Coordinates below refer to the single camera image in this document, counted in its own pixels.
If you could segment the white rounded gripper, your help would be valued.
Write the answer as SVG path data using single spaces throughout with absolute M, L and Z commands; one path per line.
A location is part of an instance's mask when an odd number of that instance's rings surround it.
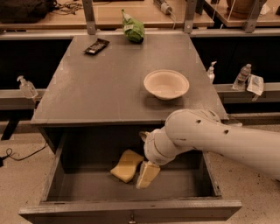
M 152 132 L 140 131 L 139 136 L 144 142 L 144 155 L 149 160 L 143 161 L 139 177 L 136 182 L 137 189 L 147 188 L 159 174 L 161 165 L 173 161 L 177 155 L 191 151 L 192 147 L 177 146 L 165 133 L 165 128 L 154 129 Z

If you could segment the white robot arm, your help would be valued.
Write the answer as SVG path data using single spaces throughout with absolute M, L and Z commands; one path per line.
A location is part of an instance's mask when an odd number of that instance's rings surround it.
M 143 132 L 141 138 L 147 160 L 141 164 L 138 189 L 147 188 L 162 165 L 191 150 L 211 151 L 280 179 L 280 134 L 226 125 L 211 110 L 176 110 L 164 127 Z

